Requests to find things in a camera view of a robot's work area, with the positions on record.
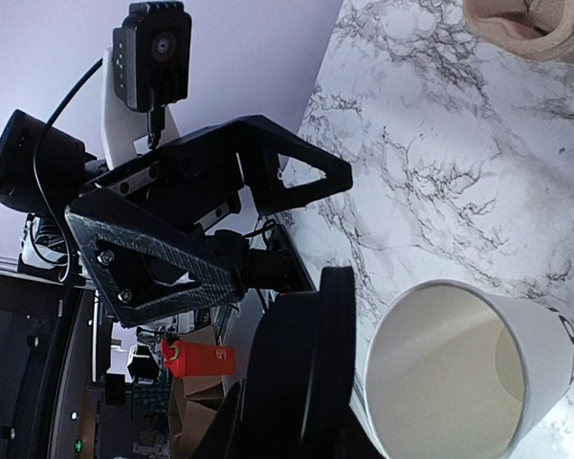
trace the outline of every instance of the beige object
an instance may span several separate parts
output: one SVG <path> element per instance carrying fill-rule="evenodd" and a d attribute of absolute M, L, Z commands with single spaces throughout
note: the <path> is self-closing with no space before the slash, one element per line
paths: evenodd
<path fill-rule="evenodd" d="M 473 33 L 521 57 L 574 60 L 574 0 L 464 0 Z"/>

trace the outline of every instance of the webcam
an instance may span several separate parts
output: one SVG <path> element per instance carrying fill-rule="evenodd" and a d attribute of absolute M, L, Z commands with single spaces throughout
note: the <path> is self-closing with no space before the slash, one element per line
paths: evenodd
<path fill-rule="evenodd" d="M 113 31 L 115 94 L 147 114 L 149 148 L 159 142 L 165 107 L 188 96 L 191 16 L 181 2 L 131 4 Z"/>

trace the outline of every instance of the white marble surface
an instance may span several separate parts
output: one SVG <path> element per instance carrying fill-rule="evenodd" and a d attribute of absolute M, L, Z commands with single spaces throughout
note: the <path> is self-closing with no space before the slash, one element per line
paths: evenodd
<path fill-rule="evenodd" d="M 479 42 L 460 4 L 346 0 L 299 132 L 353 164 L 350 192 L 283 218 L 313 279 L 357 272 L 360 374 L 381 315 L 428 279 L 574 320 L 574 64 Z M 574 459 L 574 386 L 513 457 Z"/>

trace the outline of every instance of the paper cup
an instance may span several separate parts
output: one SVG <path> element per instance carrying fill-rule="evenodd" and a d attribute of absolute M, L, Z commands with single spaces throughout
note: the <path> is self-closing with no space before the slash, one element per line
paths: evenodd
<path fill-rule="evenodd" d="M 391 459 L 497 459 L 574 381 L 574 326 L 554 308 L 432 281 L 403 294 L 368 350 L 372 442 Z"/>

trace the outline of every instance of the black camera housing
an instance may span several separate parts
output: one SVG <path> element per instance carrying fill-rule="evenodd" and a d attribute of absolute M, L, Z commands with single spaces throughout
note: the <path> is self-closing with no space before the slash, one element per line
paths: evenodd
<path fill-rule="evenodd" d="M 187 98 L 191 16 L 181 2 L 131 4 L 113 31 L 115 94 L 135 112 Z"/>
<path fill-rule="evenodd" d="M 33 172 L 34 146 L 45 123 L 21 110 L 15 110 L 0 136 L 0 204 L 19 212 L 51 215 Z M 78 197 L 88 180 L 85 144 L 52 127 L 45 136 L 37 167 L 47 197 L 58 214 Z"/>

